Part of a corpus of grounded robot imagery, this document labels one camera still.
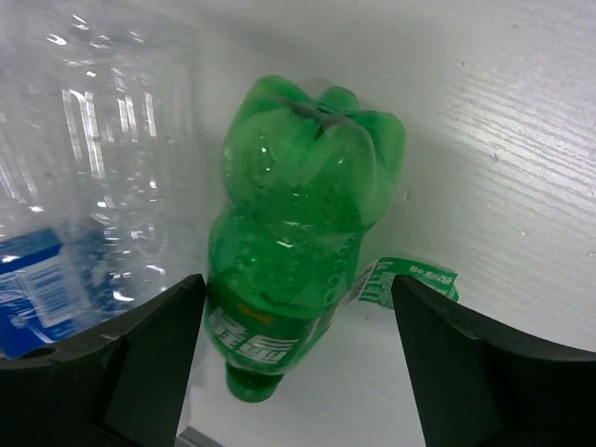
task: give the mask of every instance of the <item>green label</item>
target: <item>green label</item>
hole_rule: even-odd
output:
[[[354,301],[393,309],[391,286],[396,275],[410,275],[457,301],[457,274],[433,265],[399,258],[371,264],[352,289],[315,318],[290,318],[264,312],[240,300],[226,285],[210,280],[207,329],[230,364],[259,373],[284,373],[329,329],[335,313]]]
[[[459,299],[455,272],[408,259],[381,258],[362,272],[342,301],[345,305],[367,301],[393,309],[391,286],[396,275],[409,275],[451,300]]]

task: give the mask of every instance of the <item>white table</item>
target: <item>white table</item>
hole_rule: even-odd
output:
[[[205,228],[251,83],[325,78],[408,130],[400,191],[362,263],[399,252],[448,265],[461,304],[596,350],[591,2],[201,0],[197,28]],[[394,316],[372,305],[341,314],[264,403],[229,394],[212,346],[191,394],[191,427],[225,447],[424,445]]]

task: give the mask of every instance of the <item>green plastic bottle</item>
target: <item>green plastic bottle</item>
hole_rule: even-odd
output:
[[[393,196],[405,132],[349,90],[258,80],[223,146],[229,201],[210,231],[207,327],[241,400],[266,400],[329,328],[365,233]]]

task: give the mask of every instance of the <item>bottle cap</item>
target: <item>bottle cap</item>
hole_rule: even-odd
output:
[[[283,374],[264,375],[235,368],[226,363],[227,387],[238,399],[257,403],[273,395],[283,378]]]

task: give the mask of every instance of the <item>barcode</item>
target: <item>barcode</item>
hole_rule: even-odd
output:
[[[366,267],[366,269],[362,272],[362,274],[358,278],[358,281],[356,281],[356,284],[354,284],[354,286],[352,287],[352,290],[348,292],[349,298],[347,298],[345,302],[346,304],[352,303],[353,301],[357,301],[360,298],[362,292],[364,291],[364,288],[366,287],[366,284],[369,282],[369,278],[373,274],[373,270],[376,267],[376,265],[377,262],[374,262],[368,267]]]
[[[68,296],[58,256],[26,269],[27,286],[41,324],[55,326],[69,319],[73,307]]]

